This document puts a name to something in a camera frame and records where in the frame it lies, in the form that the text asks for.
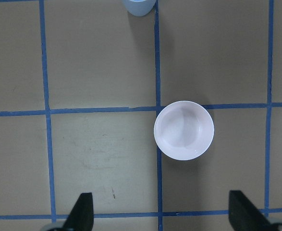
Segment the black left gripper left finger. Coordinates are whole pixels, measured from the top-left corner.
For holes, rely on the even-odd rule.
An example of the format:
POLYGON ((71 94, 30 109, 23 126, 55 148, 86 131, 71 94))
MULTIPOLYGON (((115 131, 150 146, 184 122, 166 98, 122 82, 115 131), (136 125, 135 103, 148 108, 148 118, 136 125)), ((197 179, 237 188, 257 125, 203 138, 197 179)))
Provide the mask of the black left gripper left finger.
POLYGON ((91 231, 94 225, 93 195, 82 193, 78 197, 68 218, 63 224, 62 231, 91 231))

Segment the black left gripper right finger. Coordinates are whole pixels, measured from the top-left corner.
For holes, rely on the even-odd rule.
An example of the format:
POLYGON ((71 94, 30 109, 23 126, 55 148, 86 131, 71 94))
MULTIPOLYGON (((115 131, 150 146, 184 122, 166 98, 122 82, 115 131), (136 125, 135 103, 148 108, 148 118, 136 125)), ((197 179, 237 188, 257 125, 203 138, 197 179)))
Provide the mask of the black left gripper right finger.
POLYGON ((240 190, 229 191, 228 219, 234 231, 269 231, 271 224, 240 190))

